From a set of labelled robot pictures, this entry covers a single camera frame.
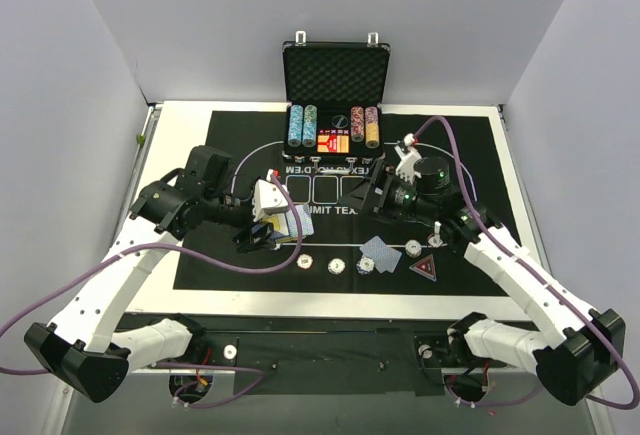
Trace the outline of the blue backed card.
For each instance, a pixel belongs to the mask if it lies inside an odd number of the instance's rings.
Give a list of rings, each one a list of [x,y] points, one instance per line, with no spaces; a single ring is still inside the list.
[[[376,260],[378,258],[384,258],[388,251],[388,246],[379,237],[375,236],[360,247],[360,251],[363,256]]]
[[[392,247],[382,247],[372,255],[376,269],[380,273],[393,273],[402,257],[402,253]]]

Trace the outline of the red triangular dealer marker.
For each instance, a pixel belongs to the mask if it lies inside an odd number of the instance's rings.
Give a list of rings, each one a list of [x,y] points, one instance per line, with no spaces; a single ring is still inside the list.
[[[428,255],[423,259],[415,262],[409,267],[409,269],[412,272],[433,282],[437,280],[436,265],[433,255]]]

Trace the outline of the blue chip stack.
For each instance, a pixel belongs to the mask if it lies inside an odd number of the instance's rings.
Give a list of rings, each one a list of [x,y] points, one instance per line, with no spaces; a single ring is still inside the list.
[[[356,264],[356,271],[361,275],[369,275],[375,270],[375,262],[369,257],[362,257]]]

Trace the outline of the blue playing card deck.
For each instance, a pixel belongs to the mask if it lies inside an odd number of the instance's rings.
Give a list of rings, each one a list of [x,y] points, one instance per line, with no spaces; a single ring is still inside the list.
[[[309,237],[315,233],[310,206],[308,204],[298,204],[295,209],[300,224],[297,224],[292,210],[263,219],[263,222],[272,228],[271,234],[267,238],[267,243],[270,247],[277,249],[283,243],[296,242],[300,237],[298,234],[299,229],[302,238]]]

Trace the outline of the grey chip stack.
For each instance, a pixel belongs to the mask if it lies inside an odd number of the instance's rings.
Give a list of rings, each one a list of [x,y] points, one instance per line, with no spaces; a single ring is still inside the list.
[[[328,263],[328,271],[333,275],[338,275],[344,272],[346,268],[345,262],[340,258],[334,258]]]

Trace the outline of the red chip stack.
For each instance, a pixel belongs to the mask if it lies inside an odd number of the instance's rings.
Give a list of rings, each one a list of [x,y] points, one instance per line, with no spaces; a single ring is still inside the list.
[[[297,258],[297,266],[301,269],[308,270],[313,265],[313,257],[308,254],[301,254]]]

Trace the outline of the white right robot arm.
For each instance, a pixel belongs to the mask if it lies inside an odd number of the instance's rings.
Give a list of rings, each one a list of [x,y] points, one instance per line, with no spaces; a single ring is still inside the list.
[[[589,397],[621,366],[622,317],[580,300],[536,264],[503,223],[451,182],[446,160],[422,158],[417,168],[407,179],[378,159],[340,202],[390,223],[432,223],[444,247],[488,276],[536,327],[527,331],[473,312],[448,328],[449,357],[459,364],[494,360],[525,370],[565,405]]]

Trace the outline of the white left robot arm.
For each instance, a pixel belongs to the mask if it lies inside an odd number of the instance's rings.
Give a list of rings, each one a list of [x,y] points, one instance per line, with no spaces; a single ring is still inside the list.
[[[206,352],[204,328],[183,314],[120,332],[120,319],[163,257],[205,222],[239,229],[249,246],[265,242],[266,219],[290,208],[276,171],[257,179],[251,199],[227,191],[232,158],[194,147],[183,168],[145,186],[100,266],[48,323],[34,323],[24,341],[44,369],[94,403],[109,398],[125,376],[157,362],[192,367]]]

